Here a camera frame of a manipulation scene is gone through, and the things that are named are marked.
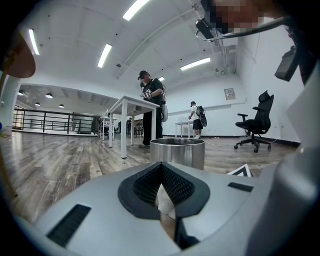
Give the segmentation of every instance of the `wooden floor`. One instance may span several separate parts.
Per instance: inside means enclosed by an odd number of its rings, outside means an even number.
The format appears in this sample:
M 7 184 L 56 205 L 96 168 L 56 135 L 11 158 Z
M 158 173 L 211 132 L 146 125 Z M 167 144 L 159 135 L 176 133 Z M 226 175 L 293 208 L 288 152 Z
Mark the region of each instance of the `wooden floor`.
M 205 171 L 227 174 L 244 164 L 258 177 L 261 169 L 278 163 L 293 147 L 273 144 L 271 151 L 261 145 L 253 152 L 250 144 L 234 149 L 240 139 L 204 139 Z M 12 201 L 14 212 L 30 222 L 52 204 L 86 181 L 101 175 L 145 164 L 150 159 L 149 148 L 127 147 L 127 159 L 120 154 L 120 136 L 116 135 L 113 148 L 108 141 L 98 138 L 67 137 L 13 132 L 0 138 L 7 172 L 18 197 Z

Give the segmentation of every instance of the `fluorescent light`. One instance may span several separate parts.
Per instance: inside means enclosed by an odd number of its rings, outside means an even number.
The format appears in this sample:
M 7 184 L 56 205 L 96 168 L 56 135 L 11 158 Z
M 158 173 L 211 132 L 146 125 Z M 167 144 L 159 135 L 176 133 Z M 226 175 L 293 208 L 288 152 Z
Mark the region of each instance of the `fluorescent light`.
M 204 63 L 208 63 L 208 62 L 210 62 L 210 61 L 211 61 L 210 57 L 204 58 L 204 59 L 198 60 L 198 61 L 196 61 L 196 62 L 190 63 L 190 64 L 188 64 L 188 65 L 182 66 L 182 67 L 180 67 L 180 69 L 181 69 L 182 71 L 184 71 L 184 70 L 193 68 L 193 67 L 195 67 L 195 66 L 198 66 L 198 65 L 201 65 L 201 64 L 204 64 Z
M 104 66 L 105 60 L 106 60 L 106 58 L 108 56 L 108 53 L 110 52 L 111 48 L 112 48 L 112 45 L 110 45 L 110 44 L 106 44 L 105 45 L 105 47 L 103 49 L 103 52 L 101 54 L 99 63 L 98 63 L 98 67 L 99 68 L 102 68 Z
M 52 99 L 52 98 L 53 98 L 53 96 L 52 96 L 52 93 L 51 93 L 51 92 L 47 93 L 45 96 L 46 96 L 48 99 Z
M 29 35 L 30 35 L 30 39 L 31 39 L 31 43 L 32 43 L 32 46 L 33 46 L 34 53 L 36 55 L 39 55 L 39 51 L 38 51 L 38 47 L 37 47 L 37 44 L 36 44 L 36 39 L 35 39 L 35 34 L 34 34 L 34 30 L 33 29 L 29 29 Z
M 149 0 L 136 0 L 135 3 L 126 11 L 123 18 L 130 21 L 131 18 L 139 11 Z

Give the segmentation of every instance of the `black t-shirt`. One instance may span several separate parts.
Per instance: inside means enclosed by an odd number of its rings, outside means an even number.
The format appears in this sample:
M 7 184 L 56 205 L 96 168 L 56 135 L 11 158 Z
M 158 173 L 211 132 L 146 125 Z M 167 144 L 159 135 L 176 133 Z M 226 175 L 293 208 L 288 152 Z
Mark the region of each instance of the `black t-shirt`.
M 145 87 L 143 87 L 143 92 L 144 93 L 145 92 L 153 93 L 158 89 L 163 90 L 164 87 L 158 79 L 154 79 L 151 82 L 147 83 Z M 162 98 L 161 94 L 159 94 L 158 96 L 152 97 L 152 99 L 145 99 L 145 98 L 143 98 L 143 99 L 147 102 L 151 102 L 151 103 L 158 104 L 159 106 L 161 106 L 161 98 Z

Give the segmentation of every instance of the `stainless steel container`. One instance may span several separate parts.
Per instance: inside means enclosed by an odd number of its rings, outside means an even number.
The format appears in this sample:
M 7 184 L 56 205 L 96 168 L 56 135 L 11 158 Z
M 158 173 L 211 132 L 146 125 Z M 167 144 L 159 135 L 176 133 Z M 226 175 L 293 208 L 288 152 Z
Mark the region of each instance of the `stainless steel container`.
M 174 162 L 203 170 L 205 145 L 201 139 L 160 138 L 150 143 L 151 162 Z

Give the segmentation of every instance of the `brown round object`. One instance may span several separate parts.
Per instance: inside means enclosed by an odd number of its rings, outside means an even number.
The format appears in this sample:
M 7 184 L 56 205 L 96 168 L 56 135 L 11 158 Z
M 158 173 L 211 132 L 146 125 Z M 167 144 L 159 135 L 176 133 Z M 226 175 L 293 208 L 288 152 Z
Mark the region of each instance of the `brown round object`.
M 6 56 L 8 56 L 11 51 L 16 53 L 16 58 L 12 66 L 7 70 L 7 74 L 15 78 L 32 77 L 36 72 L 36 62 L 29 46 L 19 32 L 13 36 Z M 3 62 L 0 69 L 4 71 L 5 66 L 5 62 Z

